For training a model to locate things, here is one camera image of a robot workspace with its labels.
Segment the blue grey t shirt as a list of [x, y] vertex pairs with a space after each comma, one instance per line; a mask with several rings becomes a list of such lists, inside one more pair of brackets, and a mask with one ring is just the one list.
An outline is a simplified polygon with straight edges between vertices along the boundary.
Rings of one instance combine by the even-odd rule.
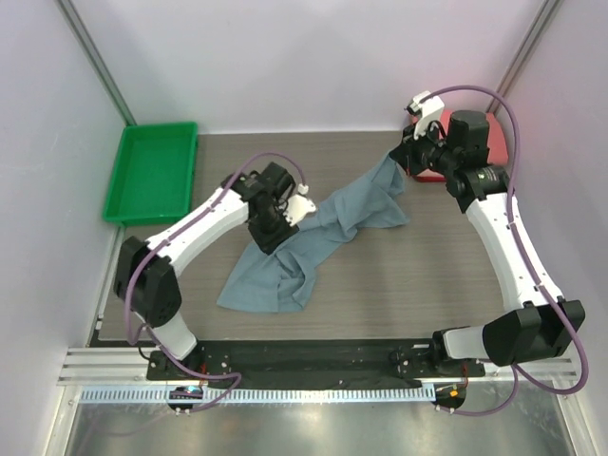
[[250, 242], [219, 293], [221, 308], [255, 314], [301, 312], [310, 302], [317, 268], [365, 228], [409, 223], [396, 202], [405, 192], [400, 166], [385, 156], [371, 170], [334, 191], [298, 232], [269, 255]]

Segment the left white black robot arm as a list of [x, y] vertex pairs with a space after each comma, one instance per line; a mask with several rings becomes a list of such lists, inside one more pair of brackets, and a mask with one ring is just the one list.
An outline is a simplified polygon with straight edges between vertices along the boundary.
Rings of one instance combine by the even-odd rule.
[[209, 199], [159, 234], [129, 237], [121, 246], [114, 294], [125, 314], [136, 315], [169, 354], [168, 368], [180, 379], [195, 377], [201, 356], [197, 338], [181, 315], [179, 278], [205, 249], [244, 225], [258, 249], [269, 255], [314, 212], [309, 187], [281, 165], [228, 176]]

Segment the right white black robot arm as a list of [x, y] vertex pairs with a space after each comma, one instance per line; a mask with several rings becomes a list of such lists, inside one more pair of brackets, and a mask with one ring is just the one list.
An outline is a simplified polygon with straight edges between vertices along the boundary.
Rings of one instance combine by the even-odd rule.
[[446, 190], [482, 240], [503, 297], [504, 313], [495, 320], [434, 333], [438, 346], [428, 352], [428, 363], [443, 376], [463, 359], [509, 366], [557, 358], [572, 342], [568, 331], [585, 319], [582, 304], [565, 299], [542, 267], [517, 202], [507, 195], [505, 168], [489, 163], [489, 130], [479, 111], [454, 111], [447, 126], [436, 113], [415, 114], [389, 154], [411, 176], [430, 170], [445, 178]]

